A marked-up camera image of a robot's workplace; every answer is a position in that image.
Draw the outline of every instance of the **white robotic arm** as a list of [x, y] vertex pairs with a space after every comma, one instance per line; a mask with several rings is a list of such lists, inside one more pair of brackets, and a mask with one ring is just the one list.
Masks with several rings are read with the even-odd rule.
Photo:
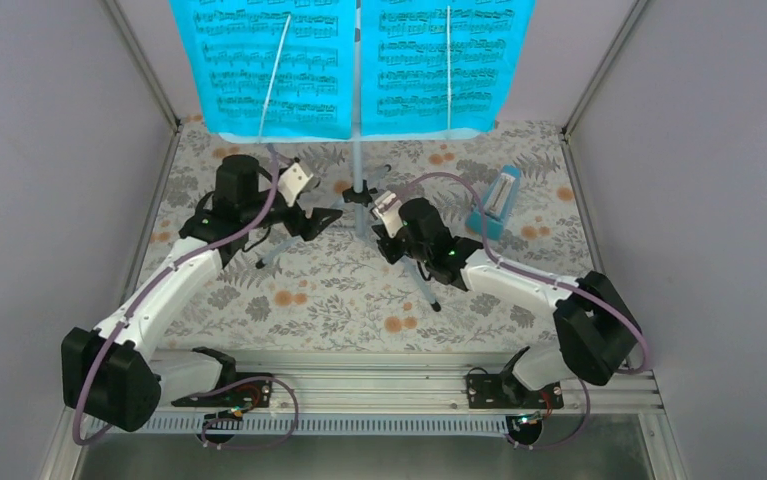
[[604, 275], [561, 276], [506, 259], [501, 267], [481, 242], [452, 236], [438, 210], [424, 198], [402, 203], [386, 192], [377, 199], [372, 213], [380, 220], [372, 227], [378, 249], [390, 263], [406, 255], [421, 262], [442, 284], [488, 293], [534, 315], [553, 317], [556, 340], [522, 349], [502, 372], [514, 377], [525, 394], [570, 378], [604, 385], [636, 345], [633, 334], [617, 318], [567, 288], [585, 291], [636, 325]]
[[[267, 172], [253, 157], [225, 158], [216, 173], [215, 191], [198, 204], [159, 268], [95, 329], [75, 328], [65, 337], [62, 380], [66, 405], [77, 405], [96, 362], [100, 363], [85, 412], [126, 431], [140, 428], [159, 405], [213, 390], [235, 377], [234, 360], [220, 352], [195, 349], [170, 357], [155, 352], [195, 292], [216, 278], [243, 249], [247, 235], [216, 249], [205, 247], [236, 234], [263, 210], [266, 195], [258, 189], [260, 175], [267, 176]], [[299, 162], [282, 170], [276, 181], [279, 195], [259, 226], [279, 223], [290, 235], [312, 240], [341, 216], [341, 210], [320, 208], [307, 216], [297, 204], [299, 195], [317, 184], [312, 172]], [[212, 208], [208, 210], [210, 197]], [[180, 261], [189, 255], [191, 258]], [[107, 355], [98, 359], [101, 346], [118, 325], [124, 327], [112, 339]]]

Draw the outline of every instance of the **purple cable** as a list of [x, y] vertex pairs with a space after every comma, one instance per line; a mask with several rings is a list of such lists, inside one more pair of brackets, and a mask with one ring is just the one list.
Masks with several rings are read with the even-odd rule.
[[77, 445], [88, 445], [98, 438], [102, 437], [104, 433], [109, 431], [110, 428], [112, 428], [112, 425], [107, 423], [103, 426], [100, 430], [95, 432], [94, 435], [83, 438], [80, 436], [80, 424], [83, 422], [83, 410], [86, 408], [86, 401], [89, 398], [89, 390], [91, 390], [89, 387], [91, 386], [92, 382], [94, 381], [95, 375], [97, 375], [98, 369], [100, 369], [100, 361], [98, 359], [103, 359], [103, 357], [106, 356], [106, 353], [109, 351], [109, 347], [112, 346], [112, 339], [118, 336], [119, 333], [121, 333], [121, 330], [124, 329], [124, 323], [118, 322], [115, 324], [115, 328], [112, 329], [112, 333], [109, 334], [109, 338], [106, 339], [105, 342], [103, 342], [103, 345], [100, 347], [100, 351], [97, 352], [97, 357], [95, 357], [95, 361], [92, 362], [91, 367], [89, 367], [89, 373], [86, 375], [86, 380], [83, 382], [83, 389], [80, 390], [80, 396], [77, 399], [77, 405], [74, 408], [74, 419], [73, 422], [71, 422], [71, 438], [74, 439], [74, 443]]
[[[509, 270], [510, 272], [516, 273], [518, 275], [521, 275], [526, 278], [530, 278], [532, 280], [536, 280], [538, 282], [545, 283], [547, 285], [554, 285], [554, 279], [539, 275], [537, 273], [531, 273], [527, 270], [523, 270], [521, 268], [518, 268], [514, 265], [507, 265], [503, 263], [500, 257], [495, 255], [495, 253], [492, 251], [492, 249], [489, 246], [489, 238], [486, 236], [486, 211], [483, 207], [483, 201], [480, 198], [480, 195], [477, 194], [477, 191], [474, 190], [474, 187], [469, 185], [468, 182], [463, 180], [461, 177], [454, 175], [453, 173], [448, 172], [431, 172], [431, 173], [425, 173], [424, 175], [416, 178], [415, 180], [409, 182], [406, 184], [401, 191], [403, 193], [409, 193], [409, 191], [412, 189], [413, 186], [423, 182], [424, 180], [427, 180], [428, 178], [434, 178], [434, 177], [440, 177], [440, 178], [450, 178], [451, 180], [456, 181], [463, 187], [465, 187], [469, 193], [471, 193], [471, 196], [474, 197], [474, 201], [477, 203], [477, 209], [480, 212], [480, 236], [483, 241], [483, 250], [486, 252], [486, 256], [489, 257], [489, 260], [491, 260], [493, 263], [498, 265], [499, 267]], [[393, 199], [388, 204], [384, 205], [381, 208], [382, 212], [386, 212], [391, 206], [397, 201], [397, 198]], [[648, 354], [648, 342], [645, 340], [645, 337], [642, 336], [642, 332], [639, 331], [636, 326], [631, 323], [630, 320], [628, 320], [627, 317], [625, 317], [621, 312], [615, 309], [612, 305], [608, 304], [607, 302], [601, 300], [600, 298], [596, 297], [595, 295], [592, 295], [591, 293], [587, 292], [586, 290], [583, 290], [581, 288], [578, 288], [575, 285], [570, 285], [565, 282], [556, 282], [556, 286], [562, 288], [563, 290], [568, 290], [569, 292], [572, 292], [576, 295], [579, 295], [586, 300], [589, 300], [590, 302], [594, 303], [595, 305], [598, 305], [602, 309], [604, 309], [607, 313], [615, 317], [619, 322], [622, 323], [622, 325], [627, 328], [631, 335], [633, 335], [633, 338], [636, 340], [637, 343], [639, 343], [640, 348], [642, 349], [642, 365], [636, 368], [628, 368], [628, 369], [619, 369], [617, 370], [619, 373], [623, 373], [625, 375], [634, 375], [637, 373], [642, 373], [646, 370], [648, 370], [648, 361], [650, 358], [650, 355]]]
[[[580, 436], [580, 434], [583, 432], [583, 429], [586, 428], [586, 425], [589, 424], [589, 420], [592, 418], [589, 415], [589, 413], [592, 411], [592, 399], [589, 398], [589, 389], [586, 388], [586, 383], [584, 383], [583, 380], [579, 378], [577, 381], [580, 382], [580, 386], [583, 387], [583, 396], [586, 398], [586, 411], [583, 412], [583, 420], [580, 422], [580, 425], [577, 426], [577, 429], [574, 431], [574, 433], [560, 440], [559, 442], [554, 442], [548, 445], [524, 445], [523, 447], [525, 449], [533, 451], [550, 450], [552, 448], [561, 447]], [[517, 449], [519, 447], [519, 443], [513, 440], [513, 437], [511, 437], [509, 434], [505, 433], [504, 437], [508, 442], [513, 444], [513, 449]]]
[[234, 389], [234, 388], [236, 388], [236, 387], [238, 387], [240, 385], [244, 385], [246, 383], [252, 383], [252, 382], [256, 382], [256, 381], [260, 381], [260, 380], [271, 381], [271, 382], [276, 383], [277, 385], [280, 385], [281, 387], [286, 389], [286, 391], [289, 392], [289, 396], [292, 397], [292, 403], [294, 404], [294, 407], [295, 407], [295, 416], [294, 416], [294, 419], [292, 419], [292, 425], [289, 427], [289, 430], [282, 437], [278, 438], [277, 440], [274, 440], [271, 443], [266, 443], [264, 445], [222, 446], [222, 444], [220, 444], [220, 443], [214, 443], [214, 442], [210, 442], [209, 440], [207, 440], [206, 439], [206, 431], [209, 430], [210, 427], [212, 427], [213, 425], [215, 425], [217, 423], [221, 423], [221, 422], [226, 421], [226, 420], [233, 420], [233, 421], [236, 421], [236, 422], [241, 422], [242, 419], [235, 419], [235, 418], [230, 418], [230, 419], [228, 419], [228, 418], [213, 418], [212, 420], [206, 422], [203, 425], [203, 429], [201, 429], [201, 431], [200, 431], [200, 439], [203, 442], [203, 446], [204, 447], [207, 446], [207, 445], [211, 445], [211, 446], [217, 448], [218, 450], [238, 450], [238, 451], [264, 450], [266, 448], [276, 447], [278, 445], [283, 444], [286, 440], [289, 439], [289, 437], [292, 436], [293, 433], [295, 433], [295, 430], [298, 428], [298, 422], [300, 421], [300, 404], [298, 403], [298, 397], [295, 396], [294, 390], [289, 388], [289, 385], [287, 385], [286, 382], [280, 380], [279, 378], [266, 377], [266, 376], [248, 377], [248, 378], [245, 378], [243, 380], [239, 380], [238, 382], [233, 382], [233, 383], [231, 383], [229, 385], [226, 385], [224, 387], [215, 389], [215, 390], [213, 390], [211, 392], [193, 395], [193, 398], [211, 397], [213, 395], [218, 395], [220, 393], [224, 393], [227, 390], [232, 390], [232, 389]]
[[[153, 289], [156, 288], [156, 286], [159, 285], [162, 280], [171, 272], [176, 271], [180, 265], [189, 259], [200, 255], [201, 253], [223, 247], [230, 242], [235, 242], [259, 226], [259, 223], [262, 222], [266, 215], [268, 215], [268, 212], [271, 210], [271, 205], [274, 203], [274, 199], [277, 197], [276, 179], [280, 177], [280, 159], [278, 158], [278, 155], [280, 154], [277, 153], [277, 151], [271, 145], [267, 145], [266, 148], [268, 148], [269, 153], [271, 153], [271, 178], [274, 179], [274, 181], [271, 182], [271, 188], [268, 190], [268, 196], [265, 199], [265, 205], [263, 205], [262, 210], [257, 214], [253, 221], [229, 237], [192, 250], [191, 252], [180, 256], [180, 258], [177, 260], [174, 260], [170, 266], [161, 270], [155, 277], [153, 277], [153, 279], [147, 283], [147, 285], [144, 286], [144, 288], [141, 289], [138, 295], [136, 295], [136, 297], [133, 299], [133, 302], [124, 312], [124, 319], [129, 320], [132, 318], [136, 309], [139, 307], [139, 305], [142, 304], [142, 302], [144, 302], [148, 295], [150, 295]], [[106, 353], [109, 351], [109, 348], [112, 347], [112, 343], [115, 341], [115, 338], [118, 337], [118, 334], [121, 333], [121, 330], [123, 330], [125, 326], [126, 325], [124, 325], [122, 322], [118, 322], [115, 325], [115, 328], [112, 329], [112, 332], [109, 333], [109, 337], [106, 338], [106, 341], [103, 342], [103, 345], [100, 347], [100, 351], [94, 358], [91, 367], [89, 367], [89, 373], [86, 376], [85, 381], [83, 381], [83, 388], [80, 390], [80, 396], [77, 399], [77, 405], [74, 408], [74, 420], [71, 423], [71, 438], [73, 438], [74, 443], [77, 445], [89, 445], [90, 443], [97, 441], [101, 436], [103, 436], [104, 433], [112, 428], [111, 425], [104, 425], [103, 428], [101, 428], [98, 432], [89, 438], [84, 439], [80, 436], [80, 423], [83, 420], [83, 413], [86, 408], [86, 400], [89, 397], [89, 391], [91, 390], [92, 382], [94, 382], [94, 377], [97, 375], [97, 371], [100, 369], [100, 364], [103, 362], [103, 357], [106, 356]]]

